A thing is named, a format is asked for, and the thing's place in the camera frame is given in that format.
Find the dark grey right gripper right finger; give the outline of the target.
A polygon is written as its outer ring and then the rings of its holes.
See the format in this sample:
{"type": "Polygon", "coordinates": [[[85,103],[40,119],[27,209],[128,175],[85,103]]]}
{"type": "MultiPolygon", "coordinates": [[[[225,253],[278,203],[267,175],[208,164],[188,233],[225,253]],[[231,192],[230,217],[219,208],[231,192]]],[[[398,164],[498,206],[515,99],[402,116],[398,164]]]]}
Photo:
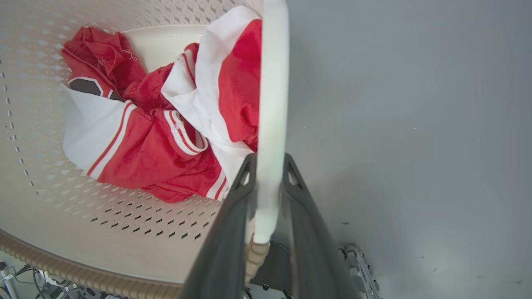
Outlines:
{"type": "Polygon", "coordinates": [[[291,155],[285,154],[282,213],[288,223],[293,299],[360,299],[330,231],[291,155]]]}

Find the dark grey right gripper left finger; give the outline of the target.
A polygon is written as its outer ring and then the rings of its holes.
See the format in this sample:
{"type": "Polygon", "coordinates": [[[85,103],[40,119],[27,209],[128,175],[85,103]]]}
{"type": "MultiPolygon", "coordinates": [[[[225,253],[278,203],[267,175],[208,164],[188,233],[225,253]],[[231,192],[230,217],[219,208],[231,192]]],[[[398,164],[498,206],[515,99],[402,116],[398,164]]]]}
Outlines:
{"type": "Polygon", "coordinates": [[[256,154],[245,157],[179,299],[244,299],[247,227],[256,207],[256,154]]]}

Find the white perforated plastic laundry basket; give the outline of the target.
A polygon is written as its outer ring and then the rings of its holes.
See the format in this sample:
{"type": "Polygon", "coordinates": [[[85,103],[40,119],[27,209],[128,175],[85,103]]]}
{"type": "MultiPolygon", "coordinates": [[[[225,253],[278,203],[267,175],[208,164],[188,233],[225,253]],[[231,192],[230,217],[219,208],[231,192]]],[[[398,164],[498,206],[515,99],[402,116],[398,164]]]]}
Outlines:
{"type": "Polygon", "coordinates": [[[86,176],[63,150],[83,26],[121,32],[147,72],[173,62],[235,6],[262,0],[0,0],[0,250],[122,297],[173,299],[221,202],[175,204],[86,176]]]}

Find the grey ribbed robot wheel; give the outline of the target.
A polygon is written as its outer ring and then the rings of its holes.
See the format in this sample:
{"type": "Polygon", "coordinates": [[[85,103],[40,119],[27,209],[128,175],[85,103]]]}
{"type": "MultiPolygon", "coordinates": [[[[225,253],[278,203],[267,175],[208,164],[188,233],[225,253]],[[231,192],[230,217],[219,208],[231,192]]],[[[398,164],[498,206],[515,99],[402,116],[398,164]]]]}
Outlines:
{"type": "Polygon", "coordinates": [[[383,299],[379,293],[379,284],[374,279],[372,268],[367,263],[361,248],[357,244],[351,243],[347,246],[339,246],[337,251],[346,265],[361,299],[383,299]]]}

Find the red and white garment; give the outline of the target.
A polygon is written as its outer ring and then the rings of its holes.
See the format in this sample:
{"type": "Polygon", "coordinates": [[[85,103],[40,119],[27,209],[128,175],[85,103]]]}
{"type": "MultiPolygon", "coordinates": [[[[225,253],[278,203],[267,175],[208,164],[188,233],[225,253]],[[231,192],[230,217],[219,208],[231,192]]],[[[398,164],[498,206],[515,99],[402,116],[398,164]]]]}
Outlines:
{"type": "Polygon", "coordinates": [[[98,182],[162,201],[222,201],[258,149],[262,19],[237,6],[147,73],[122,33],[82,27],[63,45],[63,149],[98,182]]]}

